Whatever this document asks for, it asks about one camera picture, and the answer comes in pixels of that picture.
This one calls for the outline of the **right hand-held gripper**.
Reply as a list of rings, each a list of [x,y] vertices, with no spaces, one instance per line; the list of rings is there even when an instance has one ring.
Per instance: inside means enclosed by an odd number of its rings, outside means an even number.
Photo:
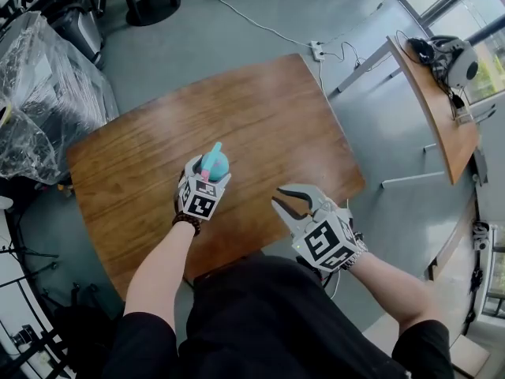
[[[352,215],[347,208],[340,208],[317,186],[287,184],[277,190],[306,201],[311,214],[301,214],[285,201],[271,198],[271,205],[280,219],[290,229],[293,248],[311,266],[325,272],[335,272],[357,250],[351,226]]]

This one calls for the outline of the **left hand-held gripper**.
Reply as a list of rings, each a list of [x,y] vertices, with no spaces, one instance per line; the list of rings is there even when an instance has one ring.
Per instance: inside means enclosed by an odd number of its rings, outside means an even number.
[[[176,193],[176,213],[209,220],[225,192],[231,173],[226,173],[217,182],[204,181],[200,176],[202,159],[202,155],[195,156],[184,166]]]

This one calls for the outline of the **person's left forearm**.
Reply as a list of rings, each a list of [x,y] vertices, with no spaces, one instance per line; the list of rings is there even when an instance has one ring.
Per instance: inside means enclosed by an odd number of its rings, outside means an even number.
[[[146,256],[129,284],[124,314],[149,313],[175,328],[174,307],[195,228],[177,222]]]

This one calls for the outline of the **person's right forearm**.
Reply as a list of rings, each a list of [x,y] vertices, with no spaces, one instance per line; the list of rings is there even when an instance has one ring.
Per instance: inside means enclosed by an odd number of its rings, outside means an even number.
[[[440,319],[432,288],[428,284],[373,254],[362,253],[349,272],[398,323],[399,334],[422,321]]]

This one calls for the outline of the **metal wristwatch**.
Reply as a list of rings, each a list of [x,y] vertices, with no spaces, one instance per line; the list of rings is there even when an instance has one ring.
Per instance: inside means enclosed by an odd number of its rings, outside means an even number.
[[[341,269],[349,270],[351,267],[353,267],[356,264],[358,258],[363,253],[368,252],[368,247],[365,245],[363,238],[364,238],[364,235],[361,232],[357,231],[354,233],[354,241],[355,241],[357,250],[354,252],[354,254],[349,259],[347,259],[342,264]]]

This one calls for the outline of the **brown wooden table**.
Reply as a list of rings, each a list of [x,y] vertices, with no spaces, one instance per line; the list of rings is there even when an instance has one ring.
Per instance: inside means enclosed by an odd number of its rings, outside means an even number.
[[[67,152],[89,236],[120,295],[169,231],[185,164],[220,142],[231,179],[184,263],[194,279],[283,238],[271,206],[288,183],[341,202],[365,180],[339,121],[298,54],[198,81],[90,133]]]

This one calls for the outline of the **person's black shirt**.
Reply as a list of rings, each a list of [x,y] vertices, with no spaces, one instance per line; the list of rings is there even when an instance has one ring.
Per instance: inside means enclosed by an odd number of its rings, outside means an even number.
[[[449,332],[415,324],[390,354],[315,274],[282,257],[240,261],[195,286],[186,340],[160,317],[124,316],[102,379],[455,379]]]

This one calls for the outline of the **light wooden desk white legs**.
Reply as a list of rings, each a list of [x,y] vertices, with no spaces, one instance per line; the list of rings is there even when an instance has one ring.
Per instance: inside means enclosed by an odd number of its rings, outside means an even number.
[[[388,36],[373,54],[336,87],[334,93],[344,92],[388,54],[391,54],[398,64],[398,69],[391,75],[403,73],[409,82],[435,138],[432,147],[438,149],[442,155],[445,169],[435,173],[384,180],[381,182],[382,188],[414,186],[438,181],[444,176],[448,177],[451,185],[455,185],[478,146],[480,135],[477,125],[473,121],[462,125],[455,121],[449,97],[438,86],[428,67],[414,61],[417,56],[407,42]]]

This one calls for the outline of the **plastic-wrapped machine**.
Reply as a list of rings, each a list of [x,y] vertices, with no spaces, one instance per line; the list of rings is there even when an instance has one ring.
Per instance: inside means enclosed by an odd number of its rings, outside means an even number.
[[[67,149],[117,116],[105,76],[41,13],[9,25],[0,37],[0,177],[60,182]]]

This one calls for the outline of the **black headset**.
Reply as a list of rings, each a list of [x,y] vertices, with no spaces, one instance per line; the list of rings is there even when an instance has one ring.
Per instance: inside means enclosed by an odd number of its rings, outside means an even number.
[[[425,39],[418,37],[409,38],[407,43],[411,46],[412,50],[417,54],[419,63],[423,65],[430,65],[435,58],[435,51],[432,45]]]

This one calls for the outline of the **grey black office machine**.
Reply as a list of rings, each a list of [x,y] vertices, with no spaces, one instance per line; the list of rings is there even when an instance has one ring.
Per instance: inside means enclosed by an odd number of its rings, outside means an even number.
[[[34,9],[93,65],[103,68],[104,38],[87,0],[39,0]]]

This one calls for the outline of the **white helmet-shaped device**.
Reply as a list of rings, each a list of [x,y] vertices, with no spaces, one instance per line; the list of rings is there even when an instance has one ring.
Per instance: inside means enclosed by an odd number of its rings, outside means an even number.
[[[432,75],[438,82],[463,89],[475,78],[478,56],[469,41],[456,36],[433,36],[429,43],[434,51]]]

